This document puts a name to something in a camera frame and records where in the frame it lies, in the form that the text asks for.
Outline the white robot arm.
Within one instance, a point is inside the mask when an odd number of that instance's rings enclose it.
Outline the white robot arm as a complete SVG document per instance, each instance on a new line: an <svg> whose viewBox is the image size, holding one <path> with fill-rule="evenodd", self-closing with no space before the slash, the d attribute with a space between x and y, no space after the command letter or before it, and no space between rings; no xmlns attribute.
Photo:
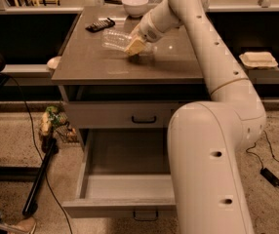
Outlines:
<svg viewBox="0 0 279 234"><path fill-rule="evenodd" d="M255 234L235 153L260 137L266 113L250 79L205 13L204 0L163 0L133 30L133 55L183 25L210 98L180 107L168 157L180 234Z"/></svg>

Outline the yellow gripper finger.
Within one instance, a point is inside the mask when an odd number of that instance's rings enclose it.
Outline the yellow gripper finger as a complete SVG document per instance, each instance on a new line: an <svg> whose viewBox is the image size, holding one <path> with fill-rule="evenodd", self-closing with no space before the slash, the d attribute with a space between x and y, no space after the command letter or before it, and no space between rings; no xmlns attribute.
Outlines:
<svg viewBox="0 0 279 234"><path fill-rule="evenodd" d="M139 26L139 25L137 25L137 26L132 30L132 32L130 33L130 36L131 36L132 38L141 37L140 26Z"/></svg>
<svg viewBox="0 0 279 234"><path fill-rule="evenodd" d="M125 48L125 52L129 56L134 56L142 52L146 48L146 42L145 40L140 37L134 37L131 42L128 44L128 46Z"/></svg>

